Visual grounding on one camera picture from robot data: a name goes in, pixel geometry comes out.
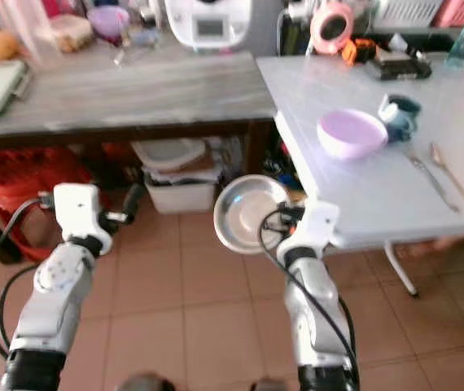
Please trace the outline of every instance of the pink basket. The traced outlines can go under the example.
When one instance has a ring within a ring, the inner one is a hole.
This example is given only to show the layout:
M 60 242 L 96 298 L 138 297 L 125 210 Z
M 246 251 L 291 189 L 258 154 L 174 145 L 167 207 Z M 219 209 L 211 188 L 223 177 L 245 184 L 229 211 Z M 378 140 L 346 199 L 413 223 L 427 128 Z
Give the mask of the pink basket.
M 436 14 L 433 25 L 453 27 L 464 25 L 464 0 L 445 0 Z

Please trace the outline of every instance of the white appliance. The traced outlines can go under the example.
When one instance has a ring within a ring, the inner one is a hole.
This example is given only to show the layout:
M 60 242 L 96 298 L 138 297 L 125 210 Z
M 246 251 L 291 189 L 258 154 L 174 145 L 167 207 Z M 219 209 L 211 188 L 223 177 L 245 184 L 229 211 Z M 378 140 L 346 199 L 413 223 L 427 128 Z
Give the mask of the white appliance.
M 165 0 L 174 36 L 194 49 L 228 49 L 247 36 L 252 0 Z

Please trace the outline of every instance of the stainless steel plate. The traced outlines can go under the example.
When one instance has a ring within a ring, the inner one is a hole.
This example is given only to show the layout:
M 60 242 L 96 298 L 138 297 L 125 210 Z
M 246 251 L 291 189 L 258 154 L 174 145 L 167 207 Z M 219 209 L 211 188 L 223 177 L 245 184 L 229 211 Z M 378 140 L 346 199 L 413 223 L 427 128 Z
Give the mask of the stainless steel plate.
M 220 241 L 242 254 L 261 253 L 257 231 L 263 218 L 281 202 L 290 203 L 284 187 L 263 175 L 247 175 L 231 182 L 219 195 L 214 207 L 214 229 Z M 277 245 L 280 234 L 263 233 L 268 248 Z

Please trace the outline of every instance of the purple bowl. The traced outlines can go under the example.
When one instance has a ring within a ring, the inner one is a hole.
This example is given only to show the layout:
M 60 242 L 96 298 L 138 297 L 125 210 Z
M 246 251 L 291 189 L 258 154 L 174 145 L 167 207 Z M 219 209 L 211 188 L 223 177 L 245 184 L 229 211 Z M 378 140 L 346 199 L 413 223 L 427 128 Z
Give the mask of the purple bowl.
M 101 6 L 87 11 L 87 19 L 94 31 L 104 38 L 120 37 L 122 29 L 129 26 L 129 13 L 118 6 Z
M 319 120 L 317 135 L 328 155 L 341 160 L 369 155 L 387 143 L 386 126 L 358 110 L 328 112 Z

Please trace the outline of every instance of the white table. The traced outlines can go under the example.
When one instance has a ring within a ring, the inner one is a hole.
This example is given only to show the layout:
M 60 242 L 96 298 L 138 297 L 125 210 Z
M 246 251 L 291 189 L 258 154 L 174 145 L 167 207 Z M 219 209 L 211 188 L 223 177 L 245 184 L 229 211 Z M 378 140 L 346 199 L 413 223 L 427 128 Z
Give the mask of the white table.
M 264 58 L 257 63 L 278 107 L 276 124 L 304 190 L 340 207 L 332 243 L 340 248 L 384 245 L 406 287 L 416 293 L 391 242 L 464 235 L 464 199 L 428 155 L 429 143 L 436 142 L 464 186 L 464 69 L 446 68 L 439 57 L 426 80 L 376 81 L 363 66 L 350 68 L 338 57 Z M 318 118 L 336 108 L 376 115 L 386 93 L 404 94 L 422 105 L 411 143 L 461 213 L 451 211 L 413 167 L 403 143 L 351 162 L 333 160 L 322 149 Z

